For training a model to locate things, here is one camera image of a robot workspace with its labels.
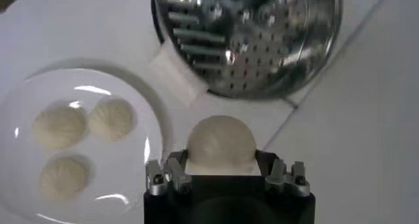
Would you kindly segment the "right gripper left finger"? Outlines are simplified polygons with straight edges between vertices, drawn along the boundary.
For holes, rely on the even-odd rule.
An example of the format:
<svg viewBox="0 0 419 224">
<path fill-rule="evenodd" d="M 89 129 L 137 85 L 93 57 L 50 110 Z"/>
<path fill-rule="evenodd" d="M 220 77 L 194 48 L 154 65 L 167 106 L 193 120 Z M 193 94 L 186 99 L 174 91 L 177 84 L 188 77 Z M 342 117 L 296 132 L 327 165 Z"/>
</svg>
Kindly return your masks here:
<svg viewBox="0 0 419 224">
<path fill-rule="evenodd" d="M 169 183 L 181 195 L 188 194 L 192 189 L 192 177 L 185 172 L 188 151 L 170 153 L 163 167 L 159 161 L 150 160 L 146 166 L 146 188 L 153 196 L 165 195 Z"/>
</svg>

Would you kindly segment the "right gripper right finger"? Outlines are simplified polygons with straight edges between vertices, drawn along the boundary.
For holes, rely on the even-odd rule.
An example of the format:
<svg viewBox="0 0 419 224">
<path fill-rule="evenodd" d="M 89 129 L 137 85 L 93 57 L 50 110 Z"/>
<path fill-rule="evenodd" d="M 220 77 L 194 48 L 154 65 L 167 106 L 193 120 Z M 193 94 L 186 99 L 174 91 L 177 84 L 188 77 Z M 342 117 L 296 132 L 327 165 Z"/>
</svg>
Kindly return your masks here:
<svg viewBox="0 0 419 224">
<path fill-rule="evenodd" d="M 255 159 L 261 175 L 265 178 L 267 191 L 289 193 L 293 196 L 310 195 L 310 183 L 306 178 L 303 162 L 294 162 L 288 171 L 286 163 L 275 153 L 256 150 Z"/>
</svg>

